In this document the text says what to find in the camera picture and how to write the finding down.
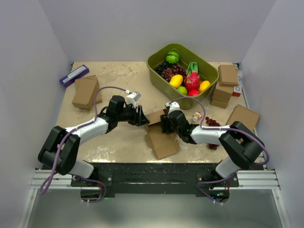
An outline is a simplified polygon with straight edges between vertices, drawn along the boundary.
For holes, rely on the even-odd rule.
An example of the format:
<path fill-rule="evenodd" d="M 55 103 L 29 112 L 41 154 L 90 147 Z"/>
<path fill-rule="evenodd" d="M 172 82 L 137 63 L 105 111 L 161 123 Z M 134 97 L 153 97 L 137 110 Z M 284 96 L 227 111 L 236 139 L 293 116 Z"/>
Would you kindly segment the brown cardboard box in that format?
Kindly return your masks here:
<path fill-rule="evenodd" d="M 150 123 L 146 125 L 145 140 L 158 160 L 177 154 L 180 148 L 175 133 L 162 132 L 161 116 L 167 113 L 167 109 L 161 109 L 146 115 Z"/>

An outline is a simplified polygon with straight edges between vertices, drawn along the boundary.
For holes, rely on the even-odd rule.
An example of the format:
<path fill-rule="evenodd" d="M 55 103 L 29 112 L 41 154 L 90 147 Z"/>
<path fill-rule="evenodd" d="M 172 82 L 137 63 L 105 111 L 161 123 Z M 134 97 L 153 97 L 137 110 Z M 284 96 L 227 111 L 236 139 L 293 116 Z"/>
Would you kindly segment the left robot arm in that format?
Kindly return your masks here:
<path fill-rule="evenodd" d="M 114 95 L 106 112 L 100 112 L 95 119 L 74 127 L 53 127 L 38 155 L 38 161 L 49 168 L 55 166 L 55 172 L 61 175 L 82 177 L 82 182 L 87 186 L 96 185 L 98 174 L 94 172 L 93 165 L 77 159 L 78 148 L 97 136 L 111 132 L 119 122 L 135 126 L 149 124 L 142 106 L 136 105 L 140 97 L 138 92 L 132 92 L 126 98 Z"/>

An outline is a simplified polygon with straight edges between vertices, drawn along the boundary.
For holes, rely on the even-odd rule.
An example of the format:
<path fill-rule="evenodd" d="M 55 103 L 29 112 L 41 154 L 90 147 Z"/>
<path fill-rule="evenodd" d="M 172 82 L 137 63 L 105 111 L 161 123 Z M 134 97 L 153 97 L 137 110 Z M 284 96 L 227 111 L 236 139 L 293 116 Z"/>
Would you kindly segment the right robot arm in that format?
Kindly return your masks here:
<path fill-rule="evenodd" d="M 208 143 L 221 145 L 228 156 L 208 174 L 201 178 L 201 184 L 214 184 L 218 187 L 239 170 L 248 170 L 258 156 L 265 152 L 264 143 L 241 122 L 232 125 L 210 127 L 191 124 L 180 110 L 161 115 L 163 133 L 176 133 L 185 143 Z"/>

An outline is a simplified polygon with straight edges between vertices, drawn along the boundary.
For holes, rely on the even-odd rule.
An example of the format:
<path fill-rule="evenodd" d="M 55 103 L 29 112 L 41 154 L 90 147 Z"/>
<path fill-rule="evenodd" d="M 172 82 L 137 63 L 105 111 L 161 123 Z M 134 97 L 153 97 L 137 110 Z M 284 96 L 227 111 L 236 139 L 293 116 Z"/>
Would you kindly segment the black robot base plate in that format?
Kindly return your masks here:
<path fill-rule="evenodd" d="M 226 182 L 205 184 L 215 163 L 93 163 L 90 177 L 106 186 L 106 196 L 116 194 L 192 194 L 206 191 L 217 200 L 227 199 L 228 190 L 239 186 L 233 174 Z"/>

